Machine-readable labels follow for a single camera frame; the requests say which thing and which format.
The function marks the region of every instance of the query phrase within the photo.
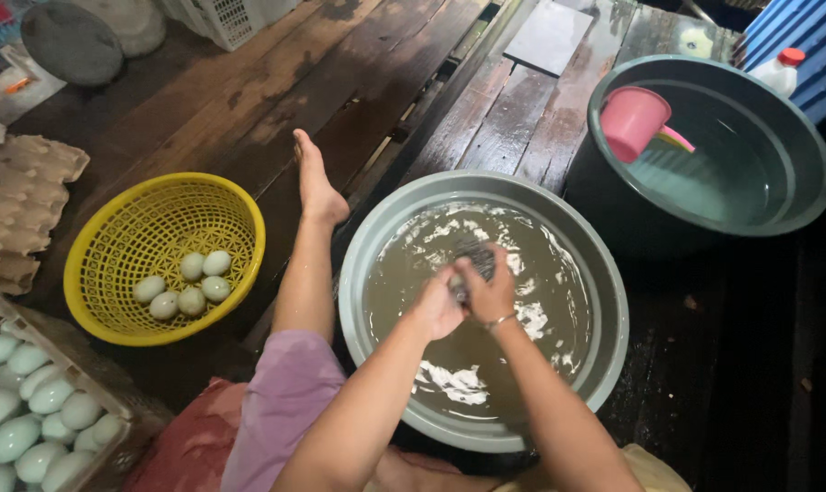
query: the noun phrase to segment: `red bottle cap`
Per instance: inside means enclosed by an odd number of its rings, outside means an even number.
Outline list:
[[[805,52],[797,48],[785,48],[778,55],[778,62],[790,67],[797,67],[805,59]]]

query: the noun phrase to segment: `yellow plastic basket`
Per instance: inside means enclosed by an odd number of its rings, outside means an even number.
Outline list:
[[[254,284],[264,257],[264,218],[252,197],[227,179],[204,173],[168,174],[138,184],[102,207],[79,233],[64,270],[64,295],[79,324],[105,341],[133,347],[163,345],[223,318]],[[231,295],[207,303],[196,318],[160,321],[133,298],[134,285],[158,275],[167,290],[189,284],[179,262],[190,252],[224,250]]]

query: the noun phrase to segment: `pink plastic scoop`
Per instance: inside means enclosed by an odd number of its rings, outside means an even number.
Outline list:
[[[616,158],[629,164],[658,137],[689,152],[695,147],[665,126],[671,106],[662,96],[642,87],[620,87],[607,96],[601,113],[601,129]]]

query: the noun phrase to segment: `bare foot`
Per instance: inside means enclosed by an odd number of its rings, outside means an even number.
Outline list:
[[[301,168],[303,217],[337,225],[349,217],[349,204],[328,182],[322,152],[302,129],[295,132],[295,156]]]

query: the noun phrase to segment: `purple pants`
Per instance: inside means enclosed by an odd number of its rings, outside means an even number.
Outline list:
[[[222,492],[266,492],[304,433],[346,377],[318,334],[271,334],[243,397],[237,440],[221,478]]]

